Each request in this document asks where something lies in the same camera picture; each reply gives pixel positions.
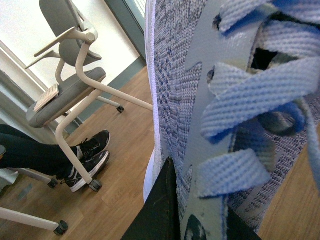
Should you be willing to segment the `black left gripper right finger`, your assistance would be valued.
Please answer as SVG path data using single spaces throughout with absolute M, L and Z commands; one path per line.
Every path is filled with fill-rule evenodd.
M 261 240 L 261 238 L 231 209 L 228 209 L 227 240 Z

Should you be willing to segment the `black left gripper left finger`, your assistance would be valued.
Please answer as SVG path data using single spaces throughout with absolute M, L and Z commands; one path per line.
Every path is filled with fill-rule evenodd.
M 144 206 L 123 240 L 179 240 L 181 238 L 174 162 L 167 158 Z

